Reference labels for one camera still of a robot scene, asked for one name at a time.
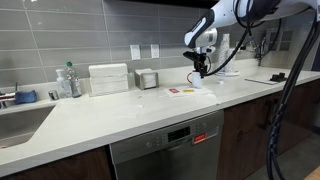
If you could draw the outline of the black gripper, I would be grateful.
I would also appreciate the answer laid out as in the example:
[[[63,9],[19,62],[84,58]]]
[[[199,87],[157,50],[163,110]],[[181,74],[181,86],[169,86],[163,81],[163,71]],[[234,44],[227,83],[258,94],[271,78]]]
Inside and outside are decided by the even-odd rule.
[[[205,54],[198,54],[196,52],[186,51],[183,56],[194,63],[194,72],[197,72],[201,77],[204,77],[207,72],[207,65],[205,61],[207,56]]]

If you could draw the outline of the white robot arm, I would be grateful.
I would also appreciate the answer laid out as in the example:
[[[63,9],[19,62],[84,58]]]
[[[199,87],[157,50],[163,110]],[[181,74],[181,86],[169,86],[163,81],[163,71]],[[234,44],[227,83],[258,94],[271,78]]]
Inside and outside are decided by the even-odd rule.
[[[308,8],[316,12],[315,22],[318,23],[319,6],[320,0],[219,0],[185,33],[184,43],[191,51],[184,56],[194,62],[201,78],[211,76],[220,68],[208,73],[204,60],[208,49],[216,43],[218,28],[244,23],[245,37],[256,22],[281,19]]]

